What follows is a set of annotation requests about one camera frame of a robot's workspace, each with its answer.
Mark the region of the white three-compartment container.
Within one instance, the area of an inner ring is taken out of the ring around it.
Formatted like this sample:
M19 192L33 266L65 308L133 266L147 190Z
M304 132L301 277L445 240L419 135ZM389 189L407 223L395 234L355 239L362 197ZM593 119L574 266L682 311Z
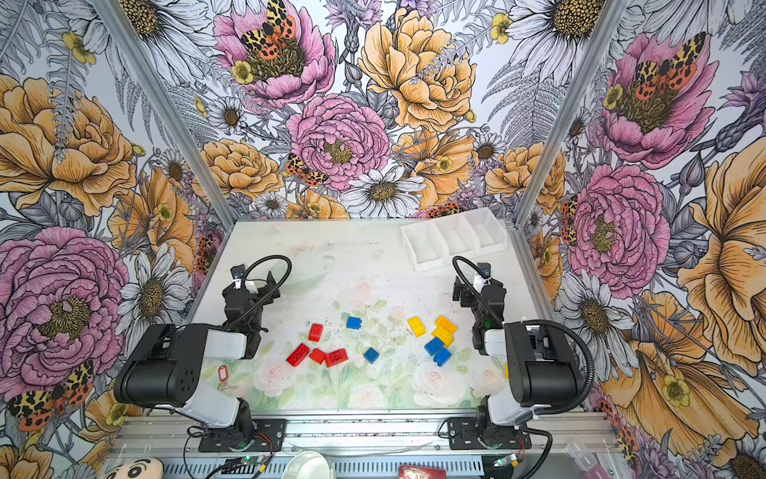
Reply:
M488 208L416 221L400 231L404 249L417 273L446 267L455 255L473 259L510 247L505 223Z

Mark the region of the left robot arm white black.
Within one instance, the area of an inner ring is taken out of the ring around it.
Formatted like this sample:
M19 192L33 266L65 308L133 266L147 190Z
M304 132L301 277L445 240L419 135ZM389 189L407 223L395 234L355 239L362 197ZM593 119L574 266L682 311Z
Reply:
M222 323L149 327L115 380L115 399L193 419L216 447L251 447L257 427L249 404L205 383L201 367L207 359L255 357L265 332L263 308L280 298L291 271L285 255L268 255L248 267L236 265L231 269L233 282L223 290Z

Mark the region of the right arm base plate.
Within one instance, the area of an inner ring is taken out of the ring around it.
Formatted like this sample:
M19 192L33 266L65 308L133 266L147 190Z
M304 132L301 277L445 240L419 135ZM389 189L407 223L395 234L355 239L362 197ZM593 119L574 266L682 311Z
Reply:
M447 439L451 450L518 450L532 446L530 435L515 427L488 423L469 417L449 417L439 433Z

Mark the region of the red lego brick long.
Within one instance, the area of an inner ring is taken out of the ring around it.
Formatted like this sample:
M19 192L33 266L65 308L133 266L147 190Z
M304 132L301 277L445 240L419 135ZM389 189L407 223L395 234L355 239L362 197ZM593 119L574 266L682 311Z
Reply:
M286 359L286 362L293 368L299 367L310 355L311 348L301 343Z

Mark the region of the cartoon face plush toy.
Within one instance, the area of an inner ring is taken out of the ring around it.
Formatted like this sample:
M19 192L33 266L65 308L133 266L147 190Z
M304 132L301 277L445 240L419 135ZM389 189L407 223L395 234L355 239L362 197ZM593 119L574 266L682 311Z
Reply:
M104 473L104 479L162 479L164 463L157 458L139 458L119 464Z

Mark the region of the red lego brick small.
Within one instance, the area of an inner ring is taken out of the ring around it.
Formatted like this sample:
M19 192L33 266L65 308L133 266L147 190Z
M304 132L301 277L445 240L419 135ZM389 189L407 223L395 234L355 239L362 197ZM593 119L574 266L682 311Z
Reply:
M315 348L309 353L309 358L316 364L322 365L326 361L326 353L319 348Z

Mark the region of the red box at bottom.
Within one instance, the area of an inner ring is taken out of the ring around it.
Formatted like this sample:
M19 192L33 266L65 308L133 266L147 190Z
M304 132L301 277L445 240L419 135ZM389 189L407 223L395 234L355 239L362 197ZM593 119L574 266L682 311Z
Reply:
M442 469L402 465L398 471L399 479L446 479L447 474Z

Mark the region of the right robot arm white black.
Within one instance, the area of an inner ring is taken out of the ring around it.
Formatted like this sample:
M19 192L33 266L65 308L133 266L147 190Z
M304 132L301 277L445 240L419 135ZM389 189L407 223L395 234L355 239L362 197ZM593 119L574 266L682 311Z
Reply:
M448 421L451 447L527 447L527 425L540 416L562 414L581 405L596 382L596 365L586 342L573 330L548 319L505 321L507 289L492 278L488 263L456 255L453 299L474 317L474 349L505 359L506 385L484 396L472 423Z

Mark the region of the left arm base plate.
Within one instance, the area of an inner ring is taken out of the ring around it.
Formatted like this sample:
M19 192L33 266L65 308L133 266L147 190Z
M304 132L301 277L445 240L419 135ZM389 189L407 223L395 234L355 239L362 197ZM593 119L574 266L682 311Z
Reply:
M253 419L246 429L237 425L209 429L201 437L201 453L279 452L285 439L285 419Z

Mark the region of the blue lego brick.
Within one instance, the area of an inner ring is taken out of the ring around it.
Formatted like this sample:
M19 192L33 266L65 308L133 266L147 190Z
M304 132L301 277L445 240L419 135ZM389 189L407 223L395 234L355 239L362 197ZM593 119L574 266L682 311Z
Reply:
M428 341L424 348L428 352L430 356L434 356L439 350L444 348L444 342L439 337L433 337L430 341Z
M359 317L349 317L346 322L346 327L348 329L361 329L362 327L362 321L359 319Z
M451 359L451 357L452 353L450 353L450 350L446 347L440 348L432 356L434 363L438 367L444 366Z
M380 353L373 347L369 347L369 349L363 353L363 357L369 364L374 364L377 359L379 359Z

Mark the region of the clear plastic container corner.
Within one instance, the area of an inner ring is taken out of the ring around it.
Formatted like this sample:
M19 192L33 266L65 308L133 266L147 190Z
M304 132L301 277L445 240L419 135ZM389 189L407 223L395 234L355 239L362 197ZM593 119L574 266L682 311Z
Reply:
M586 479L610 479L608 471L600 465L596 455L584 443L573 440L565 446L565 450Z

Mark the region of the yellow lego brick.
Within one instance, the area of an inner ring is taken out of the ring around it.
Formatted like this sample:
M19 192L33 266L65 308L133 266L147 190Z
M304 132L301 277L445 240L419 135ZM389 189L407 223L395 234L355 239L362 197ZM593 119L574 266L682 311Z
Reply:
M421 337L426 333L426 329L419 317L411 317L408 319L407 325L415 337Z
M449 319L446 319L446 317L443 317L443 315L440 315L440 317L438 317L438 319L435 321L435 325L437 325L439 329L444 329L444 331L448 331L448 333L450 333L451 335L454 335L454 333L456 333L458 329L457 325L454 325L452 321L449 321Z
M444 329L444 327L437 327L434 329L432 337L438 338L446 348L449 348L454 342L454 336L448 329Z

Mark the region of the white round bowl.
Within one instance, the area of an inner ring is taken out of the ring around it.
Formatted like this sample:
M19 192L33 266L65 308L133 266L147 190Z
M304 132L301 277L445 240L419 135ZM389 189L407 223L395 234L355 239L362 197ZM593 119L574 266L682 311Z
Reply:
M334 467L320 453L301 452L287 465L281 474L282 479L336 479Z

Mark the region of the aluminium frame rail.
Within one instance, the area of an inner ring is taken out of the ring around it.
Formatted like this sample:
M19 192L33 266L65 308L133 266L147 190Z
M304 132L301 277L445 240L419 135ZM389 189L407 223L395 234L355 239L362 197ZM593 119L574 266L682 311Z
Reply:
M157 457L163 459L219 459L274 451L278 457L315 450L330 458L367 455L446 455L453 452L450 436L457 433L451 422L477 423L474 409L411 410L317 410L267 411L257 413L257 425L283 419L285 425L273 433L268 446L263 439L242 446L199 447L201 439L189 434L193 423L179 415L153 412L127 420L108 455L119 459Z

